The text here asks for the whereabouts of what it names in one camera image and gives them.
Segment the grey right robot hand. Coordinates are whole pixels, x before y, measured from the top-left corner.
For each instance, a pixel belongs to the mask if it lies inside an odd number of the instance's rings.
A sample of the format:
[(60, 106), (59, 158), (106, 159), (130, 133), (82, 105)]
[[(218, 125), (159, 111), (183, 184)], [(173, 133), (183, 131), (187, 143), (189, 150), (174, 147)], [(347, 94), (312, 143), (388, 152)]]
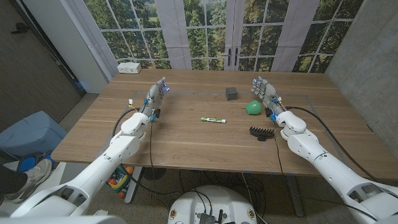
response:
[(251, 91), (259, 97), (264, 106), (271, 110), (276, 116), (283, 113), (286, 109), (282, 105), (282, 98), (265, 78), (259, 77), (252, 81)]

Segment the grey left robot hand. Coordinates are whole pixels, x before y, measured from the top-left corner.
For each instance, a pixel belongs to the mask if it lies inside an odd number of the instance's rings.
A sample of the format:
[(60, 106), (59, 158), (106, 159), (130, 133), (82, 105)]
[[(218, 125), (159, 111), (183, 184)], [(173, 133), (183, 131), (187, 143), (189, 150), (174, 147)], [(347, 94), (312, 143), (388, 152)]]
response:
[(155, 116), (156, 118), (159, 118), (162, 99), (168, 92), (169, 88), (166, 84), (166, 78), (162, 77), (159, 81), (154, 83), (147, 92), (147, 96), (144, 99), (144, 104), (139, 109), (139, 112), (147, 115), (148, 117)]

